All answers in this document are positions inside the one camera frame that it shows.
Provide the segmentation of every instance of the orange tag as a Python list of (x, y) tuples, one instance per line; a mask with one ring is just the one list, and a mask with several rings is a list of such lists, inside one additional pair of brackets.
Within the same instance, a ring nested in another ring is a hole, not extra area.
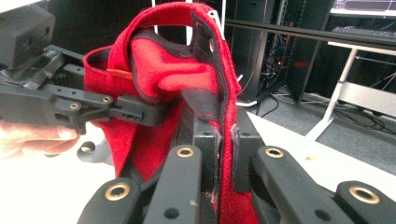
[(107, 68), (107, 72), (111, 76), (114, 76), (114, 77), (123, 77), (123, 78), (132, 80), (132, 73), (130, 73), (130, 72), (125, 72), (125, 71), (122, 71), (122, 70), (111, 69), (111, 68)]

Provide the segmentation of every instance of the cable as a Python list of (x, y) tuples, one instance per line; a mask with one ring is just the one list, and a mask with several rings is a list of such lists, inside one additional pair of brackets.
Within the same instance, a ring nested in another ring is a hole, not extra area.
[[(152, 7), (156, 6), (155, 5), (155, 0), (151, 0), (151, 6)], [(155, 34), (158, 34), (158, 26), (157, 25), (154, 26), (154, 32), (155, 32)]]
[(241, 79), (242, 79), (242, 77), (244, 77), (244, 75), (240, 75), (237, 79), (236, 79), (236, 81), (240, 81)]
[(259, 105), (256, 106), (256, 116), (259, 116), (260, 108), (262, 108), (262, 103), (259, 103)]
[(264, 118), (265, 116), (267, 116), (267, 115), (270, 114), (271, 112), (274, 112), (274, 111), (279, 107), (279, 101), (278, 101), (274, 96), (272, 96), (272, 95), (271, 95), (271, 98), (273, 98), (273, 99), (275, 100), (276, 106), (275, 106), (273, 109), (271, 109), (270, 111), (268, 111), (267, 113), (261, 115), (261, 116), (260, 116), (261, 118)]
[[(292, 101), (287, 101), (284, 99), (279, 98), (278, 96), (283, 96), (283, 97), (290, 97), (289, 94), (271, 94), (272, 97), (278, 99), (281, 102), (287, 103), (287, 104), (294, 104)], [(327, 103), (330, 102), (330, 100), (324, 100), (324, 101), (311, 101), (309, 99), (305, 99), (305, 102), (301, 102), (301, 104), (316, 104), (320, 106), (325, 106)], [(360, 112), (357, 110), (357, 107), (351, 107), (350, 105), (337, 105), (337, 107), (334, 109), (334, 114), (339, 118), (342, 119), (346, 122), (353, 123), (355, 125), (359, 125), (365, 129), (368, 130), (374, 130), (374, 131), (380, 131), (382, 133), (389, 133), (389, 134), (396, 134), (395, 131), (387, 128), (385, 126), (385, 123), (381, 119), (377, 119), (376, 117), (370, 116), (364, 112)], [(348, 115), (346, 112), (351, 113), (355, 116), (359, 116), (361, 118), (366, 118), (367, 121), (370, 123), (364, 122), (364, 121), (359, 121), (350, 115)]]
[(257, 104), (257, 101), (253, 101), (250, 103), (241, 103), (241, 102), (236, 102), (236, 105), (242, 106), (242, 107), (251, 107)]
[(396, 73), (393, 73), (392, 78), (387, 82), (387, 84), (382, 88), (382, 90), (386, 89), (387, 86), (392, 82), (392, 80), (396, 77)]
[(380, 132), (389, 133), (389, 134), (396, 134), (396, 132), (394, 132), (393, 130), (387, 128), (385, 126), (384, 122), (382, 120), (380, 120), (380, 119), (377, 119), (375, 117), (367, 115), (364, 112), (358, 112), (356, 110), (347, 111), (347, 112), (352, 113), (352, 114), (357, 115), (357, 116), (360, 116), (362, 118), (366, 118), (366, 119), (370, 120), (371, 124), (368, 124), (368, 123), (365, 123), (363, 121), (359, 121), (357, 119), (354, 119), (351, 116), (349, 116), (347, 113), (339, 111), (338, 109), (334, 109), (334, 114), (338, 118), (340, 118), (340, 119), (342, 119), (342, 120), (344, 120), (346, 122), (359, 125), (359, 126), (365, 128), (365, 129), (368, 129), (368, 130), (380, 131)]
[(388, 29), (389, 27), (391, 27), (392, 25), (394, 25), (396, 23), (396, 21), (393, 21), (393, 22), (391, 22), (390, 24), (388, 24), (388, 25), (386, 25), (386, 26), (383, 26), (383, 27), (381, 27), (381, 28), (378, 28), (378, 30), (386, 30), (386, 29)]

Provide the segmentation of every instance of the red felt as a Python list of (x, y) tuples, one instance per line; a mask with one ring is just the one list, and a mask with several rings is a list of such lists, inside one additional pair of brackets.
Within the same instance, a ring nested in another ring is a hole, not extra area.
[[(207, 16), (212, 8), (203, 4), (168, 3), (149, 8), (140, 13), (120, 34), (111, 48), (106, 62), (89, 60), (99, 49), (88, 54), (84, 60), (86, 67), (86, 90), (110, 94), (117, 97), (121, 93), (141, 96), (153, 103), (163, 103), (176, 99), (179, 90), (187, 87), (204, 88), (218, 93), (214, 69), (196, 62), (194, 59), (178, 59), (162, 50), (158, 45), (142, 39), (130, 46), (131, 36), (136, 28), (151, 25), (191, 25), (191, 12), (207, 23), (216, 35), (221, 65), (228, 88), (229, 102), (224, 117), (224, 151), (222, 163), (222, 184), (220, 190), (220, 223), (257, 223), (250, 205), (250, 194), (235, 193), (232, 188), (231, 167), (233, 143), (231, 129), (236, 116), (236, 94), (240, 87), (233, 70), (231, 54), (227, 43), (221, 39), (215, 21)], [(137, 81), (141, 92), (138, 93), (133, 82), (123, 77), (111, 76), (106, 69), (131, 72), (128, 52), (134, 53)], [(101, 124), (111, 146), (116, 175), (131, 157), (133, 165), (144, 179), (148, 179), (165, 159), (169, 142), (178, 124), (182, 102), (175, 103), (167, 114), (166, 121), (158, 127), (143, 127), (127, 121), (113, 119)], [(220, 130), (214, 120), (210, 124)]]

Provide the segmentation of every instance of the computer monitor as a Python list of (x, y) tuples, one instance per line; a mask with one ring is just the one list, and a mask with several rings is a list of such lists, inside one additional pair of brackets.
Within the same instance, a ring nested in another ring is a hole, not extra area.
[(333, 15), (396, 17), (396, 0), (335, 0)]

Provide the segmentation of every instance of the finger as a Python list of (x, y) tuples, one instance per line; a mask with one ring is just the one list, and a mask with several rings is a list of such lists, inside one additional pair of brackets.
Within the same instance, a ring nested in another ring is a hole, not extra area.
[(8, 142), (25, 142), (32, 140), (70, 140), (77, 137), (77, 132), (63, 126), (47, 127), (8, 123), (0, 120), (0, 139)]
[(13, 159), (19, 159), (22, 157), (24, 157), (23, 152), (21, 150), (18, 150), (16, 152), (14, 152), (12, 155), (9, 155), (6, 158), (4, 158), (4, 160), (13, 160)]
[(0, 160), (3, 158), (7, 158), (21, 149), (22, 143), (9, 143), (5, 141), (1, 141), (0, 139)]
[(62, 144), (56, 146), (56, 147), (52, 147), (50, 149), (44, 150), (44, 153), (46, 155), (57, 155), (57, 154), (61, 154), (69, 149), (71, 149), (73, 146), (76, 145), (76, 143), (78, 142), (78, 138), (73, 139), (73, 140), (69, 140), (67, 142), (63, 142)]
[(0, 148), (0, 160), (10, 157), (11, 155), (14, 155), (16, 152), (18, 152), (19, 149), (18, 148), (4, 148), (1, 147)]
[(50, 148), (59, 146), (64, 143), (62, 140), (35, 140), (24, 142), (21, 151), (25, 156), (32, 156), (40, 151), (49, 150)]

